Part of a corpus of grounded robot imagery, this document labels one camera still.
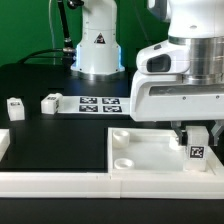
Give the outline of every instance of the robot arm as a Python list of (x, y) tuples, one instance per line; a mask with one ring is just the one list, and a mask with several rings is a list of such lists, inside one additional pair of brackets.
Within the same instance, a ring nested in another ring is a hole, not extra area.
[(169, 0), (148, 0), (148, 8), (159, 20), (170, 21), (171, 10)]

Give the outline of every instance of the green backdrop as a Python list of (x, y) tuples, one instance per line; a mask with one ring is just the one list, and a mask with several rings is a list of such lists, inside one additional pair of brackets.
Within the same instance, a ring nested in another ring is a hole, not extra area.
[[(167, 38), (168, 24), (158, 21), (150, 14), (147, 0), (116, 0), (116, 3), (117, 41), (123, 51), (122, 64), (125, 67), (135, 67), (135, 58), (140, 49)], [(59, 48), (63, 47), (63, 37), (57, 0), (53, 0), (52, 5), (56, 47)], [(82, 11), (80, 8), (72, 11), (66, 4), (65, 7), (71, 37), (77, 44), (81, 39)], [(0, 2), (0, 66), (15, 63), (32, 52), (52, 48), (48, 8), (48, 0)], [(32, 62), (43, 63), (43, 59)], [(46, 62), (53, 63), (52, 60), (45, 60)]]

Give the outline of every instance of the white block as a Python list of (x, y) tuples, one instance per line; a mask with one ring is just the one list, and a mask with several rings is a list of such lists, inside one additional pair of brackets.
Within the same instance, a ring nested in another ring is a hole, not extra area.
[(41, 112), (43, 114), (55, 114), (62, 104), (63, 96), (60, 93), (49, 94), (41, 101)]
[(0, 161), (10, 144), (9, 130), (0, 129)]
[(209, 134), (203, 126), (186, 127), (188, 145), (184, 158), (184, 170), (206, 171)]
[(25, 120), (24, 106), (21, 99), (7, 99), (7, 107), (10, 121)]

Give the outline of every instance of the black cable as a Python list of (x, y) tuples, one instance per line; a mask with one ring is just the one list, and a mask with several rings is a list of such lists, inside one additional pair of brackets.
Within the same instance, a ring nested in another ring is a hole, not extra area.
[(73, 43), (69, 34), (68, 22), (67, 22), (67, 18), (65, 14), (65, 7), (64, 7), (63, 0), (58, 0), (58, 8), (60, 12), (62, 30), (64, 34), (64, 46), (73, 48)]
[(28, 59), (32, 58), (33, 56), (39, 55), (39, 54), (46, 54), (46, 53), (52, 53), (52, 52), (63, 52), (63, 49), (56, 48), (56, 49), (47, 49), (43, 51), (37, 51), (32, 54), (29, 54), (25, 58), (20, 59), (17, 63), (24, 64)]
[(33, 58), (60, 58), (60, 59), (69, 58), (70, 59), (70, 57), (66, 57), (66, 56), (32, 56), (29, 59), (33, 59)]

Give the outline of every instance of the white platform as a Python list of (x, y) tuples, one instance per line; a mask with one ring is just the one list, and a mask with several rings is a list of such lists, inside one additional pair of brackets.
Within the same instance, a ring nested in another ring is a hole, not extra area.
[[(0, 173), (0, 197), (224, 199), (224, 167), (211, 149), (205, 172), (184, 171), (173, 131), (122, 129), (130, 143), (115, 148), (117, 130), (108, 131), (108, 173)], [(134, 168), (116, 169), (119, 158)]]

